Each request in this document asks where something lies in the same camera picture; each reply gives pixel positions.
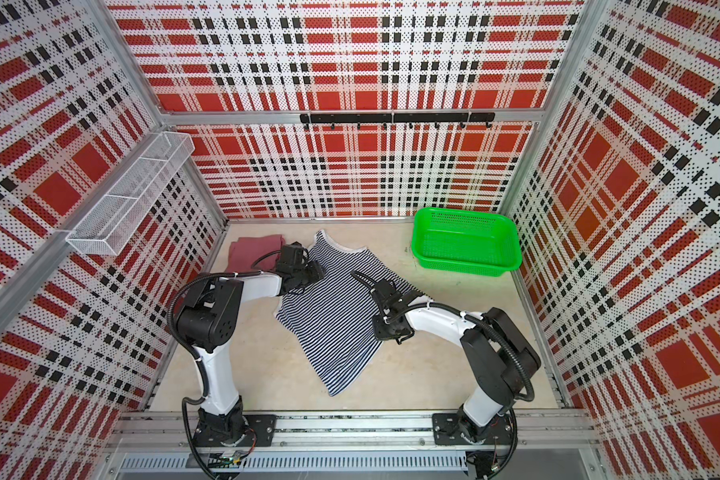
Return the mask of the maroon tank top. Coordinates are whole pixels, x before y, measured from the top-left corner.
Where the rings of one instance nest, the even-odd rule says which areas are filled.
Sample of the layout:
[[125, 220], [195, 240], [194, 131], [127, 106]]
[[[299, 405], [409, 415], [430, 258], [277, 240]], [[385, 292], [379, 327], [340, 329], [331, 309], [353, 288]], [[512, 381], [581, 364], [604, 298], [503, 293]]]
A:
[[282, 235], [240, 237], [228, 249], [226, 272], [272, 271], [285, 240]]

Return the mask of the striped tank top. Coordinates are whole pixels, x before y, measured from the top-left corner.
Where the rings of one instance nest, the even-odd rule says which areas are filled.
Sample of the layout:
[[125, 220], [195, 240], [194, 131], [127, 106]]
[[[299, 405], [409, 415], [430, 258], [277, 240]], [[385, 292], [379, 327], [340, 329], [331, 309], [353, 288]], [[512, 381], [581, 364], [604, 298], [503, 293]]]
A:
[[322, 280], [280, 301], [276, 320], [294, 334], [328, 395], [337, 396], [362, 373], [381, 346], [372, 318], [379, 307], [371, 286], [389, 280], [402, 293], [415, 287], [368, 248], [349, 249], [325, 231], [314, 236], [309, 257], [325, 271]]

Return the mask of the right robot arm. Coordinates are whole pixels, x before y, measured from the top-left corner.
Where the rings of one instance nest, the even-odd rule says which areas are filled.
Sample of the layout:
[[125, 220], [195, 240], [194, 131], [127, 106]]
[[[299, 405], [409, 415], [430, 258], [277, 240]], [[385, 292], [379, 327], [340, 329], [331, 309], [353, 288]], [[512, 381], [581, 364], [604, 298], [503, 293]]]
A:
[[391, 280], [361, 272], [353, 277], [378, 309], [372, 317], [376, 339], [401, 344], [423, 331], [462, 348], [477, 387], [455, 416], [435, 423], [437, 444], [482, 445], [502, 436], [499, 427], [508, 430], [508, 440], [517, 438], [513, 407], [535, 399], [531, 379], [542, 362], [506, 312], [469, 313], [417, 290], [404, 293]]

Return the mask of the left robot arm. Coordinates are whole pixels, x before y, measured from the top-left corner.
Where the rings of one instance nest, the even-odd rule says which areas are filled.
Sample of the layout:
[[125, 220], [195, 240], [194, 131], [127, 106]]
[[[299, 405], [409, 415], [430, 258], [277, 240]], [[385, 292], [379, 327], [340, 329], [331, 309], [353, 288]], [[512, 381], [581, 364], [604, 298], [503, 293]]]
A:
[[243, 272], [205, 274], [184, 285], [171, 300], [170, 333], [191, 355], [200, 384], [197, 398], [182, 399], [185, 421], [190, 407], [198, 412], [197, 424], [185, 425], [192, 447], [256, 442], [257, 431], [245, 418], [230, 361], [241, 305], [304, 293], [326, 275], [325, 268], [298, 242], [268, 255], [276, 258], [268, 270], [254, 263]]

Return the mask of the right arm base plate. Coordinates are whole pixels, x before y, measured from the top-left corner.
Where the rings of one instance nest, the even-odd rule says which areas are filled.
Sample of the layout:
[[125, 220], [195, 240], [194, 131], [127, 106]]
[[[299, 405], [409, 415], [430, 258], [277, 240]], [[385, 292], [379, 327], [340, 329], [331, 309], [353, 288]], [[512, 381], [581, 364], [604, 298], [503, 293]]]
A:
[[436, 445], [487, 445], [509, 446], [516, 439], [515, 426], [509, 415], [494, 416], [486, 425], [479, 426], [465, 413], [435, 413], [432, 427]]

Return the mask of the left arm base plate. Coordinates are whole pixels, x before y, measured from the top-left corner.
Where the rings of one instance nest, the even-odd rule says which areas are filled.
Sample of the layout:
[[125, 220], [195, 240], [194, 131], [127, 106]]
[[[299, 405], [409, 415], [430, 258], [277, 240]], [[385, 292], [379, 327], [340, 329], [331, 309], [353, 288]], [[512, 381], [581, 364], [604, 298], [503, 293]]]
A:
[[244, 414], [242, 424], [235, 425], [229, 431], [219, 425], [213, 426], [208, 421], [199, 420], [193, 433], [193, 443], [202, 448], [269, 447], [272, 444], [276, 420], [277, 417], [271, 414]]

